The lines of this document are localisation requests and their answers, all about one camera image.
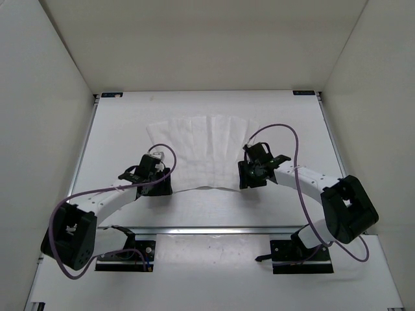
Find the white pleated skirt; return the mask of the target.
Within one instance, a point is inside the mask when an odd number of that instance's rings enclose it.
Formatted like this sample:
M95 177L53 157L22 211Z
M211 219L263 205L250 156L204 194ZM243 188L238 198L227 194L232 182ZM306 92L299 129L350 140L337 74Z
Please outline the white pleated skirt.
M152 144L170 146L177 158L174 192L197 188L239 190L237 163L243 146L259 129L252 119L214 115L172 118L146 127Z

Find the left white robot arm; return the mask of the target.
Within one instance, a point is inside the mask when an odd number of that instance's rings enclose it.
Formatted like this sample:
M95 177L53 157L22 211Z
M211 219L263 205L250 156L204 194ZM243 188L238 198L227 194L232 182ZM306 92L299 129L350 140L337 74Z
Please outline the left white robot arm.
M71 204L64 202L46 231L41 252L72 270L84 273L97 257L117 255L123 260L145 256L136 248L135 234L120 225L99 226L125 205L144 196L172 194L171 170L163 163L163 152L145 154L138 165L127 168L110 191L83 195Z

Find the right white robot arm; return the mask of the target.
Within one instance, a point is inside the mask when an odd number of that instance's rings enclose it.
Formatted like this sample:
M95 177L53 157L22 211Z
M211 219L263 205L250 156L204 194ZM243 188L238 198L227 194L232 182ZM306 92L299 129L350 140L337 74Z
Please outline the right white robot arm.
M296 167L285 155L274 157L269 145L245 145L244 159L238 162L239 188L265 187L270 181L297 191L322 206L324 217L291 235L290 250L297 259L306 259L316 246L333 242L349 244L379 221L379 215L358 178L335 178L305 167Z

